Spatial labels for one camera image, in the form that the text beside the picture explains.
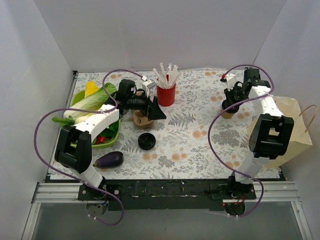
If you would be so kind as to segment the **brown paper coffee cup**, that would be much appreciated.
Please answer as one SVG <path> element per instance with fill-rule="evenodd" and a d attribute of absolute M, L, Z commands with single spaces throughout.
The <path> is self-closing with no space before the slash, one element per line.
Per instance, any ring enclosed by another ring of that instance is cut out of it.
<path fill-rule="evenodd" d="M 224 119 L 231 119 L 236 112 L 237 110 L 233 110 L 233 109 L 229 109 L 228 111 L 223 109 L 221 111 L 221 117 Z"/>

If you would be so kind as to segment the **brown cardboard cup carrier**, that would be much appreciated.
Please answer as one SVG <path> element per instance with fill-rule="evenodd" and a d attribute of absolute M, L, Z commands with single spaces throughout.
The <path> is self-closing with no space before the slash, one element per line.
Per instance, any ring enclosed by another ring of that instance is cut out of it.
<path fill-rule="evenodd" d="M 155 123 L 154 120 L 149 120 L 148 117 L 143 116 L 140 110 L 135 110 L 133 112 L 133 121 L 134 124 L 140 129 L 150 128 Z"/>

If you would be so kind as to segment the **black plastic cup lid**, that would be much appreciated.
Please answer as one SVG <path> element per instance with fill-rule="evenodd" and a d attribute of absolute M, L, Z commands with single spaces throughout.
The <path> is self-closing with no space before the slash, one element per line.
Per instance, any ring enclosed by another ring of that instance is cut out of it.
<path fill-rule="evenodd" d="M 221 105 L 223 110 L 229 108 L 230 106 L 232 106 L 232 104 L 229 103 L 227 100 L 224 100 L 222 102 L 222 105 Z M 240 107 L 238 105 L 236 105 L 236 106 L 233 106 L 230 109 L 228 109 L 226 112 L 229 113 L 229 114 L 235 114 L 235 113 L 237 113 L 239 111 L 239 108 Z"/>

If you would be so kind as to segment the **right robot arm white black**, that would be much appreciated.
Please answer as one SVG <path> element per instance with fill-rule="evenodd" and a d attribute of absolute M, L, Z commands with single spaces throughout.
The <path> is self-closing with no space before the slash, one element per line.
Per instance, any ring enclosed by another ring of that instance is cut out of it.
<path fill-rule="evenodd" d="M 257 120 L 249 135 L 249 153 L 237 172 L 228 177 L 226 192 L 232 199 L 253 191 L 253 180 L 261 169 L 270 161 L 283 156 L 290 142 L 294 128 L 292 117 L 285 116 L 268 93 L 271 85 L 262 80 L 257 68 L 244 71 L 243 81 L 238 81 L 234 74 L 223 74 L 222 82 L 227 83 L 224 90 L 226 99 L 222 102 L 224 119 L 230 119 L 240 109 L 239 102 L 255 99 L 254 109 Z"/>

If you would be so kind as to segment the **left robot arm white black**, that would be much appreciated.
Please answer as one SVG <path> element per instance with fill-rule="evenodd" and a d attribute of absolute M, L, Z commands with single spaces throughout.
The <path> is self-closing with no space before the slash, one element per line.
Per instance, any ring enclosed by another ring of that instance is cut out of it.
<path fill-rule="evenodd" d="M 148 120 L 165 120 L 167 117 L 158 104 L 158 98 L 153 100 L 144 92 L 135 93 L 136 84 L 129 79 L 119 83 L 115 100 L 116 109 L 112 104 L 103 104 L 100 113 L 93 114 L 88 119 L 74 126 L 66 125 L 60 130 L 54 159 L 71 171 L 84 183 L 90 186 L 89 194 L 95 200 L 106 196 L 106 187 L 101 184 L 103 177 L 92 165 L 92 142 L 103 130 L 120 119 L 120 110 L 139 110 Z"/>

